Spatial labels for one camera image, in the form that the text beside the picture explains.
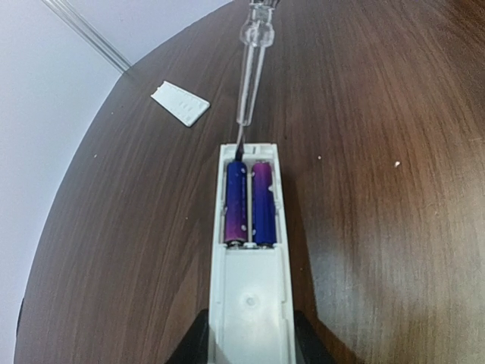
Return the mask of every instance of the black object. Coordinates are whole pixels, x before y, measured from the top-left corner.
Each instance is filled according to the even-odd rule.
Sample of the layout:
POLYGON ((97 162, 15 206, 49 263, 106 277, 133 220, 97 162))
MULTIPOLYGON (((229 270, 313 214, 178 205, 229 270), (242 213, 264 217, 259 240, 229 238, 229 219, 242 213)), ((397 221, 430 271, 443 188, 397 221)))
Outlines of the black object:
MULTIPOLYGON (((304 364, 335 364, 335 360, 328 353, 303 312, 295 311, 294 317, 295 337, 302 362, 304 364)), ((166 364, 206 364, 208 329, 208 310, 203 309, 166 364)))

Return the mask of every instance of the blue battery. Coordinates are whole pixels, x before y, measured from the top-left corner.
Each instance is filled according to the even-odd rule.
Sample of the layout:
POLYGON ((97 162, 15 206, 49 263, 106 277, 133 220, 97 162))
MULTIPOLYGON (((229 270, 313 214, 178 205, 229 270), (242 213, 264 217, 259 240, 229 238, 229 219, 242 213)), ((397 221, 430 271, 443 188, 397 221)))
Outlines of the blue battery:
POLYGON ((242 162, 227 165, 224 242, 229 246, 248 241, 247 167, 242 162))
POLYGON ((273 177, 269 163, 252 167, 252 240, 258 245, 276 243, 273 177))

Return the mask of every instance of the wooden table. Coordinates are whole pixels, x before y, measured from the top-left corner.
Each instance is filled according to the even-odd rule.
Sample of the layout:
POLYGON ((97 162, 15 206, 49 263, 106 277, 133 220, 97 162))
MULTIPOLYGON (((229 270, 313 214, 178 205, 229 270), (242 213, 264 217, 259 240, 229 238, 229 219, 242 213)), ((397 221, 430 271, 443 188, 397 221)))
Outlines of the wooden table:
MULTIPOLYGON (((208 306, 245 1, 122 76, 72 161, 16 363, 162 363, 208 306), (163 80, 211 101, 185 128, 163 80)), ((485 362, 485 3, 284 0, 247 140, 280 149, 293 296, 339 362, 485 362)))

